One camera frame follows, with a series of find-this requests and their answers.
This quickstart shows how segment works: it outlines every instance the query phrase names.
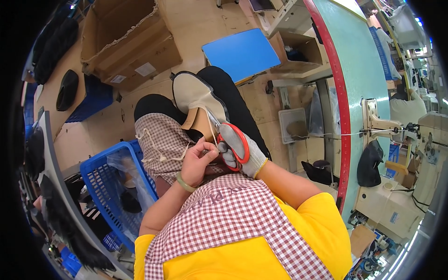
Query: bracelet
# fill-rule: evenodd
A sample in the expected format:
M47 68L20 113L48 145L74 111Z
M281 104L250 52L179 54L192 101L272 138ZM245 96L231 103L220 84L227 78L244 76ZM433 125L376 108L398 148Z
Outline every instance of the bracelet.
M182 186L182 188L184 188L186 191L192 193L192 192L194 192L196 190L196 188L193 188L192 186L190 186L190 185L188 185L187 183L184 182L180 172L177 173L176 179L179 182L179 184Z

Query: white glove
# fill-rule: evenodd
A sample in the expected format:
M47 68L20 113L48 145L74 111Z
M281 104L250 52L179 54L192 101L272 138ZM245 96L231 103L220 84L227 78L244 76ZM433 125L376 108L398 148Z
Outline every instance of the white glove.
M244 147L241 139L238 135L233 131L233 129L226 125L225 123L220 126L220 133L224 141L229 145L236 154L240 157L240 159L244 158ZM242 165L241 172L255 178L260 169L267 162L267 157L261 152L260 148L258 148L257 143L249 138L245 133L243 133L246 137L247 144L249 145L249 161ZM218 143L218 150L221 152L222 157L225 163L233 168L237 167L235 155L233 154L231 149L228 149L227 145L224 142Z

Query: worker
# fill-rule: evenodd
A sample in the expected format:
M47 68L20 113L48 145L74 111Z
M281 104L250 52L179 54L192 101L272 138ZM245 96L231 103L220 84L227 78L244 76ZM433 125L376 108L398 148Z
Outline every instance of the worker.
M404 90L403 84L398 85L399 92L389 100L391 120L399 121L404 127L409 123L418 124L418 120L426 115L426 107L423 99L412 89L409 89L410 99ZM405 130L406 144L416 145L418 143L417 133Z
M145 213L135 240L134 279L342 280L352 259L334 198L268 159L228 74L210 66L197 75L245 133L250 158L241 172L218 168L236 166L229 147L244 157L229 125L220 127L227 144L205 138L189 144L193 133L180 129L186 116L170 99L148 95L138 102L135 129L160 198Z

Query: red table edge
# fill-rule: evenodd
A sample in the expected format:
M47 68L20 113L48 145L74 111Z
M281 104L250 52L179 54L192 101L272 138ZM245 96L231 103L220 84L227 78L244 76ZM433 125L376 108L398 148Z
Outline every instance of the red table edge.
M313 0L303 0L308 12L310 12L317 29L319 30L320 37L322 38L325 51L328 55L328 60L333 72L333 78L335 80L336 93L339 102L339 114L340 114L340 130L341 134L350 134L350 109L349 99L347 97L347 89L345 88L344 75L342 73L342 67L340 65L339 57L336 52L333 40L328 32L328 28L323 21L322 16L317 10ZM350 149L351 149L351 136L341 136L341 163L340 163L340 181L337 192L337 200L340 199L339 212L342 214L344 208L345 195L347 193L347 185L349 182L350 172Z

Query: woman's left hand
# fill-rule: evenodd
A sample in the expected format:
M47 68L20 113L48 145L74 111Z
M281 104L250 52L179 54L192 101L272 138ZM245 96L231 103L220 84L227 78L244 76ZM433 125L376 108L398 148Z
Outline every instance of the woman's left hand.
M205 142L202 137L193 147L185 153L181 176L184 182L192 187L197 187L204 179L207 165L218 156L218 148L212 143Z

